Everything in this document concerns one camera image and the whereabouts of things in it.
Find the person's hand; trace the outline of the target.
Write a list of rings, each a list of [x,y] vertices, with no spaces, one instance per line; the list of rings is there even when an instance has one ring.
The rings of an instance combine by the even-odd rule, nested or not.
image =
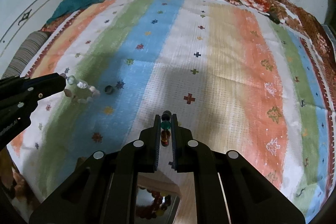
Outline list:
[[[1,183],[7,196],[19,202],[27,202],[26,180],[18,171],[7,148],[1,150]]]

